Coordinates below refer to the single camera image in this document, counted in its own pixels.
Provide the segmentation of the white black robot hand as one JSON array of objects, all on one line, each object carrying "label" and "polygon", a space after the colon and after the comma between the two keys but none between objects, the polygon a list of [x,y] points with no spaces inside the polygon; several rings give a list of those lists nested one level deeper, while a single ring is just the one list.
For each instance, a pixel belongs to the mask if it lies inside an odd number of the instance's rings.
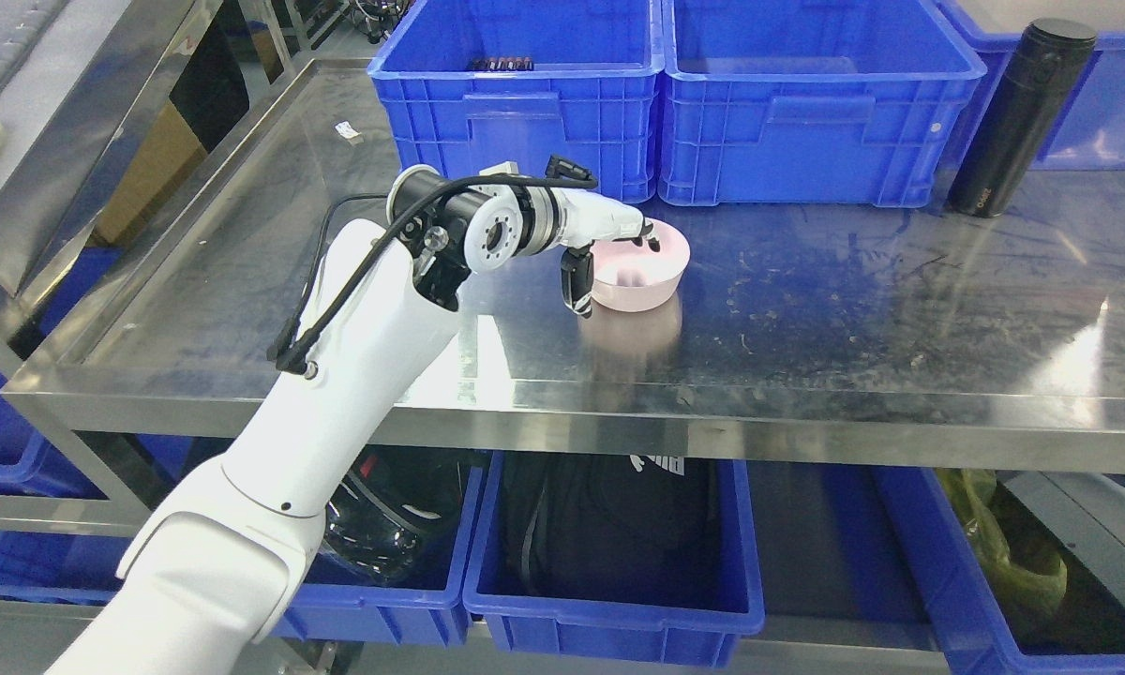
[{"label": "white black robot hand", "polygon": [[652,222],[634,206],[578,188],[554,188],[560,209],[554,244],[562,248],[560,284],[562,302],[580,320],[592,315],[593,255],[596,242],[631,242],[636,248],[662,251]]}]

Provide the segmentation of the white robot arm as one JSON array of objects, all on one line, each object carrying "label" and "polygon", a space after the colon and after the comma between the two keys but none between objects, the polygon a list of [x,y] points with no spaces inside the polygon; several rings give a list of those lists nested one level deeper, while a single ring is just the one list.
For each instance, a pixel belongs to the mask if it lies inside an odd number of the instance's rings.
[{"label": "white robot arm", "polygon": [[396,231],[353,219],[338,232],[304,315],[304,364],[285,368],[230,448],[152,513],[118,564],[122,590],[52,674],[228,674],[271,636],[341,478],[458,332],[458,313],[415,287]]}]

